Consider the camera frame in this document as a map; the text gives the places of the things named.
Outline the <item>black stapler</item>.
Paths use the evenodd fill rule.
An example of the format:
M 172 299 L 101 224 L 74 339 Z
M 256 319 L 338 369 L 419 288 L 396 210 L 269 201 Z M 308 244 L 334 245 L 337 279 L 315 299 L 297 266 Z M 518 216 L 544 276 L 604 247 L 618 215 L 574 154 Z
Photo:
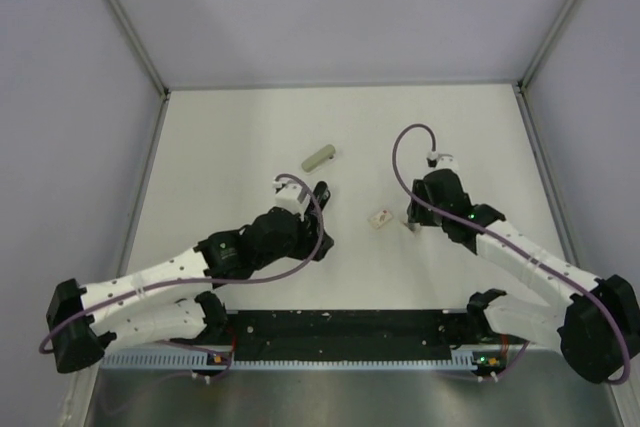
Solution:
M 323 210 L 331 198 L 331 191 L 325 181 L 319 181 L 313 190 L 313 194 L 318 201 L 320 209 Z

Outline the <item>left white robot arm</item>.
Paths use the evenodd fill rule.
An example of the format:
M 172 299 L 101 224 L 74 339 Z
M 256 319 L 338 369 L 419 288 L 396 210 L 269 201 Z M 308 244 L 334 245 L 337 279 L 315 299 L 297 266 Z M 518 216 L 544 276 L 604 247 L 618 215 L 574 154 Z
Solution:
M 322 208 L 274 207 L 134 274 L 85 285 L 69 279 L 54 289 L 38 352 L 67 374 L 140 345 L 214 345 L 228 324 L 216 289 L 282 280 L 321 261 L 333 244 Z

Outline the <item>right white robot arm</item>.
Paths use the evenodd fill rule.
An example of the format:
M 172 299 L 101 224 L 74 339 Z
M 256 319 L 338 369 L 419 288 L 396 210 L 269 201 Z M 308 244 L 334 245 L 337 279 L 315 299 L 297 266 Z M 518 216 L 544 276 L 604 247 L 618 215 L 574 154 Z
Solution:
M 468 310 L 480 316 L 483 327 L 558 352 L 591 383 L 630 372 L 639 354 L 639 304 L 623 277 L 601 278 L 550 254 L 502 212 L 473 203 L 452 169 L 413 181 L 408 219 L 440 228 L 450 241 L 504 269 L 545 302 L 535 306 L 500 290 L 475 294 Z

